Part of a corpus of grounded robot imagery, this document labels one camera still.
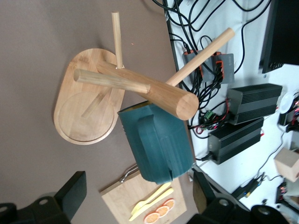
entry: wooden board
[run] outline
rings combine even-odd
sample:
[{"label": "wooden board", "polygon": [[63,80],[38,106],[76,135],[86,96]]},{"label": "wooden board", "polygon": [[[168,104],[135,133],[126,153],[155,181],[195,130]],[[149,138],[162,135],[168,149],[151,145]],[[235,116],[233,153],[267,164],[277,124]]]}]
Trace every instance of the wooden board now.
[{"label": "wooden board", "polygon": [[75,69],[98,72],[99,61],[116,64],[116,57],[103,49],[82,51],[71,60],[61,84],[54,124],[61,137],[74,144],[101,141],[111,133],[118,118],[124,90],[74,81]]},{"label": "wooden board", "polygon": [[171,183],[171,187],[174,189],[172,194],[147,209],[132,222],[129,222],[133,207],[140,200],[147,199],[159,186],[160,185],[154,182],[144,180],[140,172],[137,171],[130,175],[124,183],[117,182],[100,193],[119,224],[142,224],[144,217],[148,213],[155,211],[157,207],[161,206],[167,199],[174,198],[176,200],[174,208],[170,210],[166,216],[156,222],[156,224],[169,224],[187,211],[178,178]]}]

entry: small wooden block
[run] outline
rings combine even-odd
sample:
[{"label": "small wooden block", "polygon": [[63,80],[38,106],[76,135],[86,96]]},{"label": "small wooden block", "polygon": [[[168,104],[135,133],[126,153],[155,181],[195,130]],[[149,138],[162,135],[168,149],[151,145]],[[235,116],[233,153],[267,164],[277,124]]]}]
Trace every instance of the small wooden block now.
[{"label": "small wooden block", "polygon": [[278,172],[286,179],[295,182],[299,177],[299,154],[282,148],[274,158]]},{"label": "small wooden block", "polygon": [[67,141],[90,145],[103,140],[113,130],[124,90],[74,80],[75,69],[98,72],[96,64],[116,64],[116,56],[103,49],[88,49],[70,62],[61,84],[54,111],[54,124]]}]

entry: orange slice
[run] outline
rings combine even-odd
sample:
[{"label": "orange slice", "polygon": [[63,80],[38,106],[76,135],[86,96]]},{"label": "orange slice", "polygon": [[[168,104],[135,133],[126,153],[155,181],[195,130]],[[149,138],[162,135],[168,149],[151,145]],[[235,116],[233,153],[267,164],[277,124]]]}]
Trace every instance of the orange slice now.
[{"label": "orange slice", "polygon": [[170,208],[168,206],[162,205],[159,208],[157,208],[156,212],[158,212],[160,214],[160,218],[162,218],[167,215],[169,210]]},{"label": "orange slice", "polygon": [[174,207],[175,205],[175,200],[173,198],[168,199],[166,202],[164,202],[163,206],[168,206],[169,211]]},{"label": "orange slice", "polygon": [[158,212],[149,213],[143,220],[144,224],[152,224],[158,221],[160,214]]}]

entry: black monitor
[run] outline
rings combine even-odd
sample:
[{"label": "black monitor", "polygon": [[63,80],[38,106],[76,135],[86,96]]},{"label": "black monitor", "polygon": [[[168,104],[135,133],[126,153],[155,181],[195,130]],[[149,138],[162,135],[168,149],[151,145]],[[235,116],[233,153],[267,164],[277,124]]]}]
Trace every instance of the black monitor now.
[{"label": "black monitor", "polygon": [[272,0],[260,66],[266,73],[299,65],[299,0]]}]

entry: screw hole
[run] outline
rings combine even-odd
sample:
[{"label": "screw hole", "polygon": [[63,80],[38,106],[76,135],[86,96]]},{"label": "screw hole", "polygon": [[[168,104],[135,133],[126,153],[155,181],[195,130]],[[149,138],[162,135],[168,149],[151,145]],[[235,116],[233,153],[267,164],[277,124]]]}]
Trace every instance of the screw hole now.
[{"label": "screw hole", "polygon": [[4,212],[4,211],[6,211],[7,209],[8,209],[7,206],[1,207],[1,208],[0,208],[0,212]]},{"label": "screw hole", "polygon": [[258,211],[261,212],[263,215],[268,215],[268,214],[270,214],[269,210],[266,209],[265,207],[260,207],[260,208],[258,208]]},{"label": "screw hole", "polygon": [[41,200],[41,201],[39,202],[39,204],[40,204],[40,205],[44,205],[44,204],[46,204],[47,202],[48,202],[47,199],[43,199],[43,200]]},{"label": "screw hole", "polygon": [[229,205],[228,201],[225,200],[225,199],[220,199],[220,200],[219,200],[219,204],[221,204],[221,205],[223,205],[223,206],[228,206],[228,205]]}]

